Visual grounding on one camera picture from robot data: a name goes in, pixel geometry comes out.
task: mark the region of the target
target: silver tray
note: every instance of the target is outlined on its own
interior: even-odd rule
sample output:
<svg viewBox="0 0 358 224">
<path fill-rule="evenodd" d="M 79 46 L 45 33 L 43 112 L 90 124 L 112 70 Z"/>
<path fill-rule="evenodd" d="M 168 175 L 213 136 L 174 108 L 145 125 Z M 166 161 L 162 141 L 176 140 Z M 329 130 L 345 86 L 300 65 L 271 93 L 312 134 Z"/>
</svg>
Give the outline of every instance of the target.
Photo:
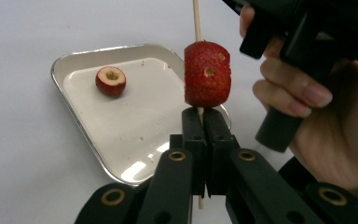
<svg viewBox="0 0 358 224">
<path fill-rule="evenodd" d="M 112 99 L 95 86 L 97 71 L 119 67 L 127 77 Z M 138 185 L 152 176 L 170 134 L 181 133 L 184 64 L 173 51 L 140 45 L 77 52 L 57 59 L 51 75 L 104 170 L 119 182 Z M 218 106 L 227 125 L 230 119 Z"/>
</svg>

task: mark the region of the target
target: black clamp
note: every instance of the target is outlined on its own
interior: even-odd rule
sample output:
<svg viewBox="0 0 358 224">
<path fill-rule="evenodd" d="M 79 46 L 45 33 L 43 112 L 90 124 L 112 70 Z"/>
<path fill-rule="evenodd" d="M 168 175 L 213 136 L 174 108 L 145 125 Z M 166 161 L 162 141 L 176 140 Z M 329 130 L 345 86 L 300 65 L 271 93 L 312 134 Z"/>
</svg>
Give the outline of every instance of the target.
<svg viewBox="0 0 358 224">
<path fill-rule="evenodd" d="M 226 195 L 232 223 L 358 223 L 358 200 L 346 190 L 312 183 L 298 192 L 254 150 L 240 148 L 223 116 L 197 108 L 182 113 L 183 133 L 153 177 L 136 188 L 106 185 L 91 196 L 76 224 L 191 223 L 193 196 Z"/>
</svg>

